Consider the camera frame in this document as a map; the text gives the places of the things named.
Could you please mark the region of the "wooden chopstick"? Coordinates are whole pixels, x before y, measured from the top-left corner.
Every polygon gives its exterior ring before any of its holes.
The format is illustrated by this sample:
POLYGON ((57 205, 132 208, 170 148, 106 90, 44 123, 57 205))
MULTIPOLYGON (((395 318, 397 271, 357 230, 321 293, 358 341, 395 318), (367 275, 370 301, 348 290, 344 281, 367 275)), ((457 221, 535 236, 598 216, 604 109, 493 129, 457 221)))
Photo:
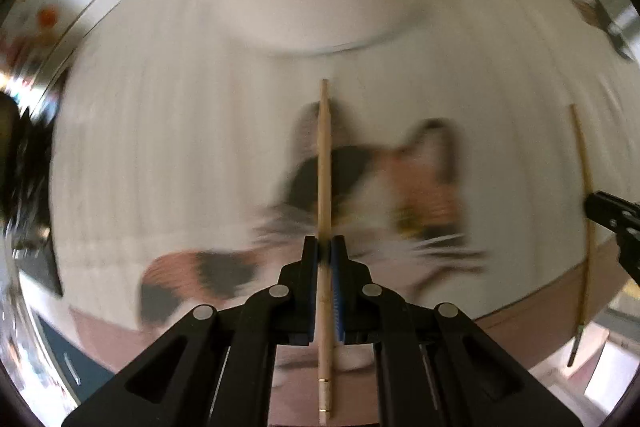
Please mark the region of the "wooden chopstick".
POLYGON ((576 329, 572 350, 570 350, 570 357, 567 361, 567 366, 572 367, 577 357, 580 342, 582 341, 582 334, 584 333, 588 323, 588 307, 591 285, 590 272, 592 257, 594 250, 596 249, 596 232, 594 231, 593 223, 586 217, 584 210, 584 202, 592 193, 593 189, 585 133, 584 130, 582 130, 582 121, 580 120, 577 104, 570 104, 570 106, 568 106, 568 110, 570 111, 570 121, 572 122, 574 130, 580 176, 582 177, 582 199, 580 200, 580 209, 582 210, 582 231, 584 232, 585 247, 584 259, 582 259, 582 283, 580 283, 578 296, 576 329))
POLYGON ((318 339, 318 409, 319 421, 325 426, 332 411, 332 364, 334 322, 332 303, 332 272, 330 265, 332 181, 331 181, 331 109, 329 80, 320 83, 317 129, 318 150, 318 243, 320 262, 317 283, 318 339))

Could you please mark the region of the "striped cat table mat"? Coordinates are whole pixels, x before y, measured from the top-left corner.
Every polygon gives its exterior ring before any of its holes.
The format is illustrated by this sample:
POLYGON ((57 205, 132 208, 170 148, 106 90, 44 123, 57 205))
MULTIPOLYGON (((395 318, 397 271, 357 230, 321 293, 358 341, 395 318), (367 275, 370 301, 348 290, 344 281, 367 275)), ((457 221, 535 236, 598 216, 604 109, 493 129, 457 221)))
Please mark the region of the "striped cat table mat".
POLYGON ((316 227, 322 79, 334 229, 413 303, 487 317, 579 265, 572 103, 594 184, 639 195, 639 66, 573 0, 421 0, 393 38, 322 56, 244 46, 206 0, 122 0, 56 118, 58 329, 118 371, 197 303, 273 284, 316 227))

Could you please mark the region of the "black smartphone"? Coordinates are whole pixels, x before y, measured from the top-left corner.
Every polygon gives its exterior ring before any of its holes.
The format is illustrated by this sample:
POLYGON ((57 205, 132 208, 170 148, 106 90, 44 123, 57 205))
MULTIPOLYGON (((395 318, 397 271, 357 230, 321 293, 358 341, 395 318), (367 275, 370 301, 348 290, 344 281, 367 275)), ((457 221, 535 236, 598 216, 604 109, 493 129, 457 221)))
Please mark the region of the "black smartphone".
POLYGON ((608 36, 610 45, 619 56, 627 61, 634 61, 634 54, 622 30, 613 22, 600 0, 573 0, 573 3, 587 24, 602 30, 608 36))

